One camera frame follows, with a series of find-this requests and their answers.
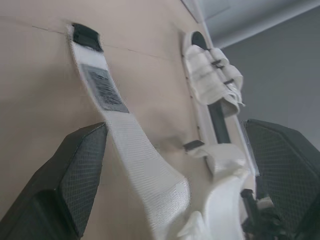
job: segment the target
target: white strap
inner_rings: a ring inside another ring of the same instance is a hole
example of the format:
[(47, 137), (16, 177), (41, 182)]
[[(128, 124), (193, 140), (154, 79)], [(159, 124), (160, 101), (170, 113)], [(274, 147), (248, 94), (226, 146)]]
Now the white strap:
[(154, 237), (166, 239), (171, 224), (189, 205), (189, 183), (160, 156), (128, 112), (103, 52), (75, 43), (73, 33), (69, 25), (69, 42), (81, 80), (104, 117), (128, 178), (144, 204)]

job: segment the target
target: beige panel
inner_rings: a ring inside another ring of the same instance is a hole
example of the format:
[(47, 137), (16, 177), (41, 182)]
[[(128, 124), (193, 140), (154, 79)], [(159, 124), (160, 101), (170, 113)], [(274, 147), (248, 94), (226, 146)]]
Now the beige panel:
[(171, 4), (168, 8), (168, 2), (158, 0), (4, 0), (0, 19), (60, 33), (66, 31), (66, 21), (78, 22), (98, 31), (106, 45), (170, 58), (172, 29), (197, 27), (180, 1)]

